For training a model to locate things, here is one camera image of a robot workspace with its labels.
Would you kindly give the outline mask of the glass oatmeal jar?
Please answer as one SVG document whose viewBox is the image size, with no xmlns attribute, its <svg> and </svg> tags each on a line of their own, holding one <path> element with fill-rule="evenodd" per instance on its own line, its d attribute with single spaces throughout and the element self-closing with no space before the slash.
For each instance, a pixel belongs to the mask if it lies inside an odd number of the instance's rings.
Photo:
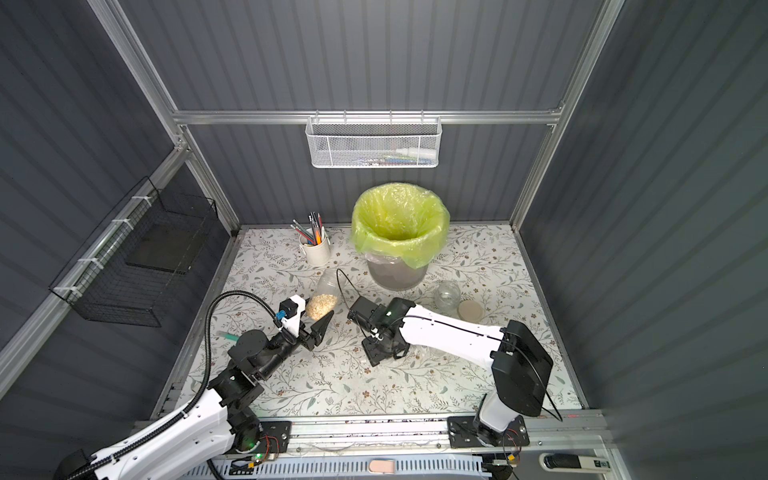
<svg viewBox="0 0 768 480">
<path fill-rule="evenodd" d="M 306 305 L 306 314 L 314 321 L 319 321 L 335 310 L 341 300 L 341 293 L 336 278 L 336 271 L 326 269 L 315 283 L 312 295 Z"/>
</svg>

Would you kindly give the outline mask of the oatmeal jar with beige lid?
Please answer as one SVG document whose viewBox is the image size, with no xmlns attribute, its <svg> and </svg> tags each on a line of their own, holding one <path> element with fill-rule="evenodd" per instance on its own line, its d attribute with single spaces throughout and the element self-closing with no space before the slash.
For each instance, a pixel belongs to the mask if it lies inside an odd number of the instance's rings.
<svg viewBox="0 0 768 480">
<path fill-rule="evenodd" d="M 443 280 L 434 289 L 434 303 L 441 311 L 456 310 L 462 301 L 461 289 L 457 282 Z"/>
</svg>

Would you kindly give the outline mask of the beige jar lid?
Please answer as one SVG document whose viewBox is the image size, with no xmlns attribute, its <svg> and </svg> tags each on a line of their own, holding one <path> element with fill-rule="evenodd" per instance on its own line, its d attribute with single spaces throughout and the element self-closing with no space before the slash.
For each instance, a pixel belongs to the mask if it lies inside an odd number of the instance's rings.
<svg viewBox="0 0 768 480">
<path fill-rule="evenodd" d="M 470 323 L 480 323 L 484 317 L 483 306 L 474 300 L 464 300 L 457 307 L 457 313 L 461 320 Z"/>
</svg>

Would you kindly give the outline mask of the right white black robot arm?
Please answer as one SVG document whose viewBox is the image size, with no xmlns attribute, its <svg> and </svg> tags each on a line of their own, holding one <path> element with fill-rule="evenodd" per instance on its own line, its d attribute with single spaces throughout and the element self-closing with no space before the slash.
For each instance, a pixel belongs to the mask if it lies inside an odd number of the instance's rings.
<svg viewBox="0 0 768 480">
<path fill-rule="evenodd" d="M 495 434 L 505 432 L 519 416 L 537 417 L 546 409 L 554 361 L 523 323 L 504 326 L 473 324 L 433 312 L 413 301 L 395 298 L 376 304 L 358 297 L 348 318 L 365 334 L 363 350 L 373 366 L 399 359 L 412 346 L 429 347 L 462 358 L 493 378 L 475 424 Z"/>
</svg>

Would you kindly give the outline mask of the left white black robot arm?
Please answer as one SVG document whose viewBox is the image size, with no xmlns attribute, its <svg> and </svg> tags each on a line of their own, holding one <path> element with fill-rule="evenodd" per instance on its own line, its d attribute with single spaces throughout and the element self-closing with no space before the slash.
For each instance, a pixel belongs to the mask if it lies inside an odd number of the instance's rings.
<svg viewBox="0 0 768 480">
<path fill-rule="evenodd" d="M 116 444 L 87 455 L 78 450 L 63 459 L 55 479 L 177 479 L 190 469 L 242 444 L 256 446 L 263 428 L 250 409 L 264 392 L 262 380 L 300 346 L 313 350 L 334 312 L 306 328 L 301 316 L 293 337 L 285 329 L 267 337 L 261 330 L 241 334 L 229 350 L 230 362 L 199 398 Z"/>
</svg>

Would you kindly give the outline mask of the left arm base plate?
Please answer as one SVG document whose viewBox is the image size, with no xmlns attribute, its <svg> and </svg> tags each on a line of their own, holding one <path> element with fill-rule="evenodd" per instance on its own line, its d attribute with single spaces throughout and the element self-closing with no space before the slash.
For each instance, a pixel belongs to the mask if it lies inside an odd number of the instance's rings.
<svg viewBox="0 0 768 480">
<path fill-rule="evenodd" d="M 238 453 L 264 457 L 287 451 L 293 424 L 290 421 L 253 423 L 237 433 L 233 448 Z"/>
</svg>

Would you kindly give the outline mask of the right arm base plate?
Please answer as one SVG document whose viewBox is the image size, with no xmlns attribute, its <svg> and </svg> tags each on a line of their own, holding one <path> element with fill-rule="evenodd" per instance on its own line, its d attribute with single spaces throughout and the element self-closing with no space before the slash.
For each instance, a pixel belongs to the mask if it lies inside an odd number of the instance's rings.
<svg viewBox="0 0 768 480">
<path fill-rule="evenodd" d="M 530 445 L 528 429 L 522 415 L 516 416 L 502 432 L 485 426 L 476 416 L 450 416 L 446 421 L 449 443 L 454 449 L 522 448 Z"/>
</svg>

